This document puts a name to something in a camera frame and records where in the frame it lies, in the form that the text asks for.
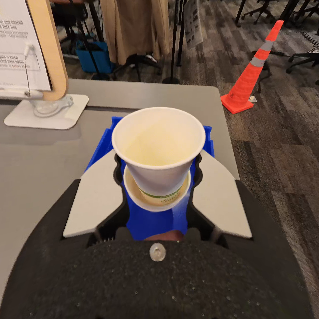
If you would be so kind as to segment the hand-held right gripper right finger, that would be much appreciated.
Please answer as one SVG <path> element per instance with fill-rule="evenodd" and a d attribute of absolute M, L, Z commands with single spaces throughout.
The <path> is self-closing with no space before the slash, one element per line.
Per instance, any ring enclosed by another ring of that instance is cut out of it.
<path fill-rule="evenodd" d="M 228 169 L 201 150 L 195 160 L 194 177 L 187 205 L 187 229 L 197 230 L 202 241 L 217 242 L 221 235 L 252 239 L 236 179 Z"/>

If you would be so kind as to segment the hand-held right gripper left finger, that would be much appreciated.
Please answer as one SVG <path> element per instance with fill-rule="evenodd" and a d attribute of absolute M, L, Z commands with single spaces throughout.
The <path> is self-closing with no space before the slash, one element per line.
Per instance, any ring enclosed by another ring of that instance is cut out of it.
<path fill-rule="evenodd" d="M 113 240 L 129 217 L 121 159 L 109 151 L 82 175 L 63 237 L 95 234 L 98 240 Z"/>

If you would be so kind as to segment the white paper cup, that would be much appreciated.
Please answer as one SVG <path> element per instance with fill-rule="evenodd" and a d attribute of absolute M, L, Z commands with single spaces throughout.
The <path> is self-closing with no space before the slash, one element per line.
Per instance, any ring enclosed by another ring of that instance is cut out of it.
<path fill-rule="evenodd" d="M 187 192 L 191 184 L 191 173 L 188 171 L 187 177 L 185 178 L 179 193 L 173 195 L 173 200 L 170 202 L 164 202 L 160 204 L 154 204 L 147 202 L 143 193 L 138 188 L 133 176 L 131 175 L 129 169 L 125 168 L 123 172 L 123 181 L 126 188 L 126 191 L 131 198 L 131 200 L 140 208 L 153 212 L 159 213 L 167 211 L 169 209 L 174 209 L 178 206 L 181 206 L 183 200 L 186 198 Z"/>
<path fill-rule="evenodd" d="M 206 140 L 193 115 L 169 107 L 151 107 L 122 118 L 112 133 L 115 153 L 125 162 L 141 200 L 155 207 L 182 196 L 190 167 Z"/>

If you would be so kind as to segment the blue plastic bin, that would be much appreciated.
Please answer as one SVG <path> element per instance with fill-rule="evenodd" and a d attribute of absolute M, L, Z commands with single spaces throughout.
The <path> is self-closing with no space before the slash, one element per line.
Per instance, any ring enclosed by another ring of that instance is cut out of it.
<path fill-rule="evenodd" d="M 109 128 L 106 128 L 104 131 L 86 170 L 113 149 L 111 135 L 115 126 L 122 118 L 123 117 L 120 116 L 111 117 L 112 123 Z M 127 201 L 130 209 L 130 218 L 127 223 L 127 228 L 130 230 L 135 240 L 144 240 L 152 235 L 165 233 L 174 229 L 179 230 L 182 233 L 187 232 L 188 223 L 186 220 L 186 210 L 191 189 L 193 188 L 196 180 L 195 171 L 196 167 L 194 160 L 190 167 L 190 186 L 185 197 L 172 209 L 166 211 L 154 213 L 142 209 L 133 202 L 126 191 Z"/>

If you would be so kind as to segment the person's right hand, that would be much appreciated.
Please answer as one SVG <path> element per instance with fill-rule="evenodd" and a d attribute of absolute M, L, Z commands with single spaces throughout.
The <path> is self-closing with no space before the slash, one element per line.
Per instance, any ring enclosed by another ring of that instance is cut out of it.
<path fill-rule="evenodd" d="M 144 240 L 145 241 L 181 241 L 183 237 L 184 237 L 184 234 L 181 231 L 171 230 L 166 233 L 152 235 Z"/>

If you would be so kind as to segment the orange traffic cone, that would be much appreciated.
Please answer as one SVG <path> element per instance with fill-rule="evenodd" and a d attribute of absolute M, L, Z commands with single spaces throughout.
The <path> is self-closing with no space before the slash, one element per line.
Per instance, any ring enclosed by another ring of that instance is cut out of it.
<path fill-rule="evenodd" d="M 222 105 L 232 114 L 237 114 L 253 107 L 254 104 L 250 101 L 250 96 L 283 23 L 283 20 L 278 20 L 275 23 L 265 42 L 257 50 L 230 92 L 221 96 Z"/>

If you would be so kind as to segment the black round-base stand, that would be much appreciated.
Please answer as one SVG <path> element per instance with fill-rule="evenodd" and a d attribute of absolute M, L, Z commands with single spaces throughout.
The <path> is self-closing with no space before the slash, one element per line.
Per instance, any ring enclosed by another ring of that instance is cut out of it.
<path fill-rule="evenodd" d="M 174 18 L 173 18 L 173 37 L 172 37 L 172 51 L 171 51 L 171 66 L 170 66 L 170 75 L 162 80 L 163 84 L 174 84 L 179 85 L 180 81 L 178 78 L 174 77 L 174 67 L 181 67 L 181 56 L 182 56 L 182 47 L 184 40 L 184 6 L 187 3 L 186 0 L 175 0 L 174 7 Z M 179 45 L 177 52 L 177 60 L 175 60 L 176 52 L 176 38 L 177 38 L 177 28 L 180 26 L 179 34 Z"/>

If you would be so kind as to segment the teal crate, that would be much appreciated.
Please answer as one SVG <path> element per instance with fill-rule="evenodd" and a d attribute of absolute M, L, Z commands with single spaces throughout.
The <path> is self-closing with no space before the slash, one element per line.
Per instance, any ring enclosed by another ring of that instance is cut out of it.
<path fill-rule="evenodd" d="M 89 48 L 94 57 L 98 71 L 104 74 L 113 72 L 115 64 L 110 61 L 108 47 L 106 42 L 88 42 Z M 76 54 L 80 61 L 82 70 L 87 73 L 95 73 L 96 68 L 89 51 L 86 49 L 84 42 L 76 42 Z"/>

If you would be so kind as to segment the black chair base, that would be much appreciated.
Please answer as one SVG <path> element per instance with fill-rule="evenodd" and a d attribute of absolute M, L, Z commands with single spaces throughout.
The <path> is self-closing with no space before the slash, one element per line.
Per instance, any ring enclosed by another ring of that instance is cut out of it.
<path fill-rule="evenodd" d="M 319 65 L 319 49 L 312 49 L 310 52 L 307 53 L 294 53 L 288 59 L 289 63 L 292 63 L 296 58 L 303 58 L 299 62 L 291 64 L 287 69 L 286 73 L 290 74 L 292 72 L 293 67 L 312 63 L 312 67 Z"/>

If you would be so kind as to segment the printed instruction sheet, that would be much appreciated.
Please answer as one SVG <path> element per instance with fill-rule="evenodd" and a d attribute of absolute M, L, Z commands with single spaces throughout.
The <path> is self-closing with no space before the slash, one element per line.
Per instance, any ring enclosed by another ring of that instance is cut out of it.
<path fill-rule="evenodd" d="M 0 1 L 0 87 L 2 90 L 52 90 L 25 0 Z"/>

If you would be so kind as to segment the tan cloth cover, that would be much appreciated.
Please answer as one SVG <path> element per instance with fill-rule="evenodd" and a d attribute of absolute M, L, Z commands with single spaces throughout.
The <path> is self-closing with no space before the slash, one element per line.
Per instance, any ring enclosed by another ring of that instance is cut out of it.
<path fill-rule="evenodd" d="M 129 56 L 170 53 L 167 0 L 101 0 L 110 61 L 124 65 Z"/>

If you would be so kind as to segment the hanging printed paper sheet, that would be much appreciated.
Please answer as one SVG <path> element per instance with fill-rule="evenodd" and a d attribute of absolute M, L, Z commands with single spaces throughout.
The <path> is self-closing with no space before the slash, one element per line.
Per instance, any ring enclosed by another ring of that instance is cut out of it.
<path fill-rule="evenodd" d="M 184 4 L 183 22 L 187 48 L 191 49 L 201 44 L 203 42 L 203 35 L 198 0 L 188 0 Z"/>

